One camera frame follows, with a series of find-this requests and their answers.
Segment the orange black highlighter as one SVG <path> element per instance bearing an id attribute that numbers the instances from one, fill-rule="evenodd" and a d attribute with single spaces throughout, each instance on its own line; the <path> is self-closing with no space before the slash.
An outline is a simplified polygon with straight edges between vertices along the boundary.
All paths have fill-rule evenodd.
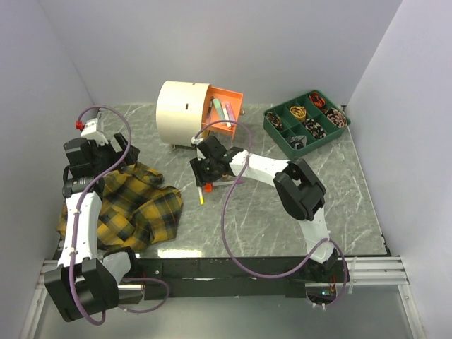
<path id="1" fill-rule="evenodd" d="M 213 185 L 212 185 L 211 183 L 206 184 L 206 185 L 204 186 L 204 191 L 205 191 L 206 193 L 212 192 L 212 191 L 213 191 Z"/>

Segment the yellow marker pen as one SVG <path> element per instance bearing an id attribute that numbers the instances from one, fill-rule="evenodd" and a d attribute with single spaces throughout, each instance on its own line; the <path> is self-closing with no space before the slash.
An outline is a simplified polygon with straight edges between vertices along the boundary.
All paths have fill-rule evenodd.
<path id="1" fill-rule="evenodd" d="M 204 199 L 202 187 L 198 187 L 198 196 L 199 196 L 200 204 L 203 206 L 205 204 L 205 199 Z"/>

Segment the purple blue pen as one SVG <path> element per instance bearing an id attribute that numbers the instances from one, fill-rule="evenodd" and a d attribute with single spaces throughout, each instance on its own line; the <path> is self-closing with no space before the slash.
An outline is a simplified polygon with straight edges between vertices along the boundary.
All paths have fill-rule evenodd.
<path id="1" fill-rule="evenodd" d="M 211 100 L 209 103 L 209 107 L 208 107 L 208 111 L 207 111 L 207 115 L 206 115 L 206 124 L 210 123 L 212 108 L 213 108 L 213 101 Z"/>

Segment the lilac highlighter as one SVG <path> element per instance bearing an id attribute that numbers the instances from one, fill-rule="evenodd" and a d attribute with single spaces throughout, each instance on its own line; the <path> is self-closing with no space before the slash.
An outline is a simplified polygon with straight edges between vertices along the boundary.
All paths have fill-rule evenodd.
<path id="1" fill-rule="evenodd" d="M 228 101 L 224 101 L 224 102 L 222 103 L 222 108 L 223 108 L 225 117 L 226 117 L 228 120 L 236 121 L 234 112 L 233 112 L 233 110 L 232 110 L 232 106 L 231 106 L 231 104 L 230 104 Z"/>

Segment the round beige drawer cabinet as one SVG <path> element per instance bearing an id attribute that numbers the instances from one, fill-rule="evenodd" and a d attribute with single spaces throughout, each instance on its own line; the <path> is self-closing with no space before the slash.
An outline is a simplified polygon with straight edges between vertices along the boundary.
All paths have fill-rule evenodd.
<path id="1" fill-rule="evenodd" d="M 244 94 L 215 87 L 209 83 L 165 81 L 156 104 L 156 124 L 160 140 L 169 145 L 191 145 L 191 138 L 205 127 L 209 103 L 213 98 L 228 101 L 236 121 L 242 113 Z M 213 106 L 211 122 L 218 115 Z"/>

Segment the mint green highlighter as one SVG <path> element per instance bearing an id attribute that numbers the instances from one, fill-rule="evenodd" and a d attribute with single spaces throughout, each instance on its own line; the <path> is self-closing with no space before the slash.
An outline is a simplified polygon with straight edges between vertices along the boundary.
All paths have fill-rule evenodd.
<path id="1" fill-rule="evenodd" d="M 221 101 L 214 97 L 212 99 L 212 103 L 213 103 L 213 106 L 215 108 L 215 111 L 217 112 L 218 119 L 221 120 L 221 121 L 227 120 L 227 118 L 225 117 L 225 114 L 223 112 L 223 109 L 222 109 Z"/>

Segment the pink white pen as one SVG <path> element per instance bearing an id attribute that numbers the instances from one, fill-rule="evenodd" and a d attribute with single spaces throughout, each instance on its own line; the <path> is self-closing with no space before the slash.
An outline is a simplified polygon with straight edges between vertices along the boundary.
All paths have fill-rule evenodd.
<path id="1" fill-rule="evenodd" d="M 229 115 L 227 113 L 227 110 L 225 108 L 222 109 L 223 110 L 223 115 L 224 115 L 224 120 L 226 121 L 225 124 L 227 126 L 227 128 L 230 128 L 232 125 L 230 123 L 230 119 L 229 119 Z"/>

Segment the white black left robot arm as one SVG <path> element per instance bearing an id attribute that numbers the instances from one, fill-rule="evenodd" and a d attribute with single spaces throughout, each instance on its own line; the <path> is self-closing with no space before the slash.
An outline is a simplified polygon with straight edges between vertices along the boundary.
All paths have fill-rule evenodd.
<path id="1" fill-rule="evenodd" d="M 104 177 L 137 162 L 139 149 L 121 133 L 114 135 L 121 148 L 81 136 L 64 144 L 68 165 L 63 172 L 62 194 L 67 212 L 64 245 L 54 270 L 44 275 L 46 287 L 66 322 L 92 316 L 119 305 L 121 282 L 131 284 L 141 275 L 130 247 L 114 250 L 100 259 L 97 223 L 102 207 Z"/>

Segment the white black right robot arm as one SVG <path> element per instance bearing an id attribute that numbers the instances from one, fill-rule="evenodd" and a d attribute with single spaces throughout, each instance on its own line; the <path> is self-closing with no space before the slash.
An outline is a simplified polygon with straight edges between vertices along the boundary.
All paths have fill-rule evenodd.
<path id="1" fill-rule="evenodd" d="M 193 137 L 191 144 L 198 154 L 190 161 L 198 187 L 213 183 L 224 175 L 235 178 L 232 188 L 242 177 L 263 182 L 275 188 L 285 211 L 302 228 L 308 255 L 300 264 L 276 275 L 253 272 L 242 265 L 229 248 L 225 235 L 227 206 L 224 205 L 220 216 L 223 244 L 230 258 L 243 271 L 256 278 L 279 279 L 296 273 L 311 261 L 309 272 L 313 279 L 325 281 L 332 276 L 339 251 L 330 238 L 324 217 L 326 189 L 304 159 L 276 160 L 238 147 L 228 150 L 215 136 Z"/>

